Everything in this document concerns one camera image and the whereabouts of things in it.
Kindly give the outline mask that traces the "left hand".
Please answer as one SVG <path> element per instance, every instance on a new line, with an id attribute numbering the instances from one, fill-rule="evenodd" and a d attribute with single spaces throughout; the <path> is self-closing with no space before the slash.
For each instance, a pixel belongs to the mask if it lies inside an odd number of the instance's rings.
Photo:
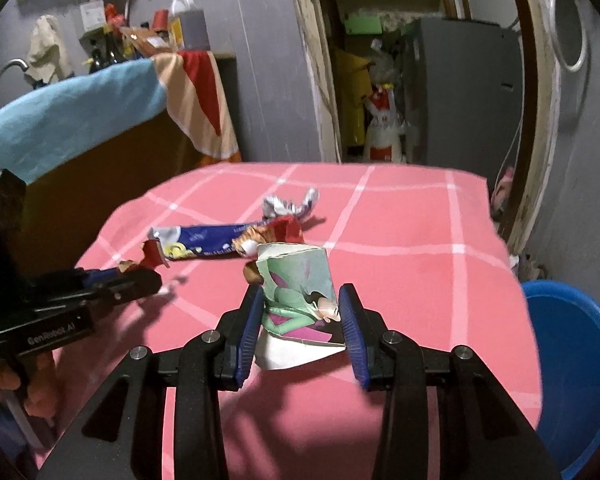
<path id="1" fill-rule="evenodd" d="M 0 395 L 2 390 L 16 391 L 20 377 L 6 364 L 0 363 Z M 52 352 L 38 354 L 31 372 L 24 409 L 32 417 L 54 418 L 59 404 L 55 360 Z"/>

